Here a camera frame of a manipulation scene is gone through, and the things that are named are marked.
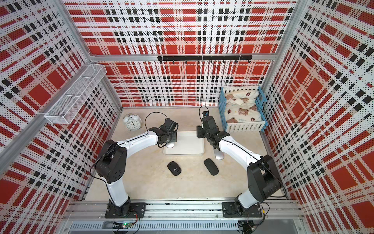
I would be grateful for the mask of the white storage tray box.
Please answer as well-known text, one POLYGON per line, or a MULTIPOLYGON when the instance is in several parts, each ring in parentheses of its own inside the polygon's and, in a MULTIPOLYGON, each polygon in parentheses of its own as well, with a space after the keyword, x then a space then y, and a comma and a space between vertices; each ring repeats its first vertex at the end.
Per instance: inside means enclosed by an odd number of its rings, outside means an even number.
POLYGON ((174 146, 163 150, 166 156, 200 156, 204 152, 204 139, 198 138, 196 131, 178 131, 174 146))

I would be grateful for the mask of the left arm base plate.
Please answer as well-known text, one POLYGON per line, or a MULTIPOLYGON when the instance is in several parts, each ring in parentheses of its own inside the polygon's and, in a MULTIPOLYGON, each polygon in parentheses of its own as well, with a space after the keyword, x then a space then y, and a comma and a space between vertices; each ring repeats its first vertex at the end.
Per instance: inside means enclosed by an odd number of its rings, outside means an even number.
POLYGON ((146 210, 146 203, 144 202, 126 202, 118 207, 111 201, 107 206, 105 218, 143 218, 146 210))

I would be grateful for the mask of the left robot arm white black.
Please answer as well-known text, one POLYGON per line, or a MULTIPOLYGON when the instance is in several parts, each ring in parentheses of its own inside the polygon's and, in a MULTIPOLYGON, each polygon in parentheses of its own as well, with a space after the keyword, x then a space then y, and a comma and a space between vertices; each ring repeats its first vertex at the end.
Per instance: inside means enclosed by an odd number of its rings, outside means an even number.
POLYGON ((119 142, 108 140, 104 143, 93 166, 105 183, 110 196, 110 212, 114 216, 124 217, 131 211, 131 199, 122 181, 127 159, 151 146, 173 147, 177 142, 178 128, 178 123, 166 118, 163 125, 149 128, 143 134, 119 142))

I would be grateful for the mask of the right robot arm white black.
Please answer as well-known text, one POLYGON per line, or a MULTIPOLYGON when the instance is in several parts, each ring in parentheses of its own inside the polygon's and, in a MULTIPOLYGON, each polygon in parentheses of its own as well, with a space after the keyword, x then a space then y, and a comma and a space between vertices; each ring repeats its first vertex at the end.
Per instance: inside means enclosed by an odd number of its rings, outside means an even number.
POLYGON ((273 157, 260 156, 246 149, 228 132, 219 130, 214 117, 207 111, 203 112, 201 123, 197 126, 197 137, 205 138, 215 151, 232 157, 246 170, 247 189, 235 198, 235 215, 247 215, 250 208, 283 188, 273 157))

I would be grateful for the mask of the black rounded mouse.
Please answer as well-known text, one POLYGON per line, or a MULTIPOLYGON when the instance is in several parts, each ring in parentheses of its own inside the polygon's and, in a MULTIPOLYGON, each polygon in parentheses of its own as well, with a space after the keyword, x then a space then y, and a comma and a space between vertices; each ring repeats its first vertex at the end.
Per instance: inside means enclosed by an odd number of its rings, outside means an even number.
POLYGON ((169 162, 168 165, 167 165, 167 168, 169 169, 171 174, 174 175, 174 176, 178 176, 182 172, 180 166, 175 161, 169 162))

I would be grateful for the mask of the silver mouse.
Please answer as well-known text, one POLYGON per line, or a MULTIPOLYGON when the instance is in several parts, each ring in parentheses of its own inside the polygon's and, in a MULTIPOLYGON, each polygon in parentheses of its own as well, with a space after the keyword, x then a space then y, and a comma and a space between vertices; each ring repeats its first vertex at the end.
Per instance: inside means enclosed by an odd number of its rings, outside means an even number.
POLYGON ((223 160, 224 159, 224 153, 218 149, 214 149, 214 156, 216 160, 223 160))
POLYGON ((167 144, 166 144, 166 147, 167 148, 173 148, 174 147, 174 142, 168 142, 167 144))

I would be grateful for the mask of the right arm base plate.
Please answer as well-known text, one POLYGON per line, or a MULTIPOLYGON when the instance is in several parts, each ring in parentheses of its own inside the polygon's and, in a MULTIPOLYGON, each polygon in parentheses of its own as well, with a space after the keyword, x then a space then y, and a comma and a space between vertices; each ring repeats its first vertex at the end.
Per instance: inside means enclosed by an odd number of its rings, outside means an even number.
POLYGON ((263 216, 259 204, 244 208, 239 202, 223 202, 222 211, 225 218, 260 218, 263 216))

